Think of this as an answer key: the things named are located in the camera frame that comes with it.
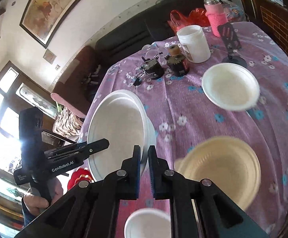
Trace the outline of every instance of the brown armchair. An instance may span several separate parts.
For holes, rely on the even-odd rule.
[[[95,71],[98,62],[92,47],[84,47],[60,76],[51,97],[80,118],[85,118],[91,103],[85,97],[82,79]]]

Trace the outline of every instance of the brick wall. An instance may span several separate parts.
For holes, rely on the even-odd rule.
[[[260,5],[262,21],[274,34],[274,41],[288,56],[288,11],[276,4]]]

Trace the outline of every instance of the framed painting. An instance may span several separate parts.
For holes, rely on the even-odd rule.
[[[53,35],[80,0],[29,0],[20,26],[47,48]]]

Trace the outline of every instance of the brown bottle cap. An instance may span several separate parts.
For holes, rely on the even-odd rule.
[[[178,45],[173,45],[169,47],[168,52],[170,53],[171,56],[177,56],[181,54],[181,50]]]

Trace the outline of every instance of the paper bowl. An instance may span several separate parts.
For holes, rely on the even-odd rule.
[[[252,203],[261,183],[259,160],[244,141],[228,136],[210,138],[178,161],[185,178],[210,179],[242,210]]]
[[[95,181],[121,168],[131,158],[134,145],[141,147],[140,174],[147,163],[150,145],[156,145],[154,126],[140,99],[131,91],[117,90],[97,107],[89,126],[87,143],[105,138],[110,146],[89,157],[89,169]]]
[[[234,63],[219,63],[202,77],[205,95],[218,107],[244,111],[254,107],[260,96],[259,83],[251,72]]]
[[[139,209],[128,217],[124,238],[171,238],[170,216],[155,208]]]

